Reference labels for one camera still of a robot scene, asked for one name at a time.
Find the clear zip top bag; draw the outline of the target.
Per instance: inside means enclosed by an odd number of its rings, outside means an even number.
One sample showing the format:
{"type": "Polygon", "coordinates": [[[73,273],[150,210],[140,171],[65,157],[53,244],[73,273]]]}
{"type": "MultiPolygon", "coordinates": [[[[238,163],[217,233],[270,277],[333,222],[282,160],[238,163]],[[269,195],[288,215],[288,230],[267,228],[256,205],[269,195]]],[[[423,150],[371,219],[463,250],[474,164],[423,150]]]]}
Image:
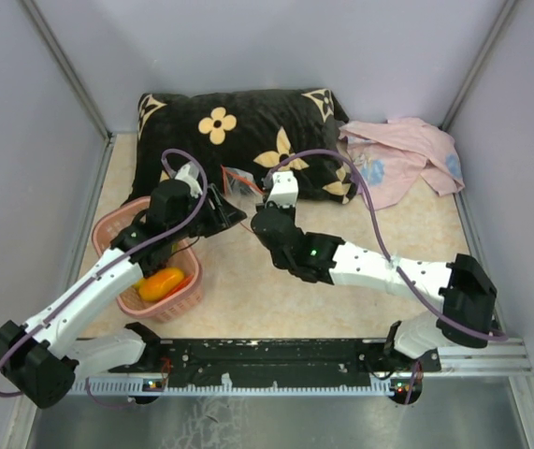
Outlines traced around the clear zip top bag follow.
{"type": "Polygon", "coordinates": [[[222,167],[225,198],[240,209],[252,209],[261,203],[263,192],[254,182],[253,175],[233,167],[222,167]]]}

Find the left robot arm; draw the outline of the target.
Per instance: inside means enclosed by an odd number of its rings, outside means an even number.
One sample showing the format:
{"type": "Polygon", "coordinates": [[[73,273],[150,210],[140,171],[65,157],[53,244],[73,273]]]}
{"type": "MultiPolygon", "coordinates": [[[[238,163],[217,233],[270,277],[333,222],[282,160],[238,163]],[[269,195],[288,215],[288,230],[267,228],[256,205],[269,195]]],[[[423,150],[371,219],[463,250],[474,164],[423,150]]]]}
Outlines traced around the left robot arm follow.
{"type": "Polygon", "coordinates": [[[67,348],[109,301],[157,270],[180,239],[210,237],[245,217],[213,185],[193,198],[185,182],[162,182],[84,278],[30,322],[0,327],[0,374],[37,407],[55,405],[76,381],[79,361],[67,348]]]}

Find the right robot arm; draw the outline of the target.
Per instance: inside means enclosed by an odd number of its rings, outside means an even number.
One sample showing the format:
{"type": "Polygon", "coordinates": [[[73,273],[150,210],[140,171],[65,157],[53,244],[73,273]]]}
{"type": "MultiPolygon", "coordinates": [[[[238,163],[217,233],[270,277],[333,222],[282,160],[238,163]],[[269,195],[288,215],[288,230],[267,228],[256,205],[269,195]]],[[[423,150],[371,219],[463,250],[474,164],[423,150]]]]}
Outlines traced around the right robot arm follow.
{"type": "Polygon", "coordinates": [[[480,263],[458,254],[449,263],[392,257],[340,237],[304,232],[290,210],[267,207],[251,220],[273,265],[304,282],[359,286],[414,298],[425,312],[393,324],[384,348],[386,362],[404,370],[441,347],[482,349],[504,340],[493,328],[497,289],[480,263]]]}

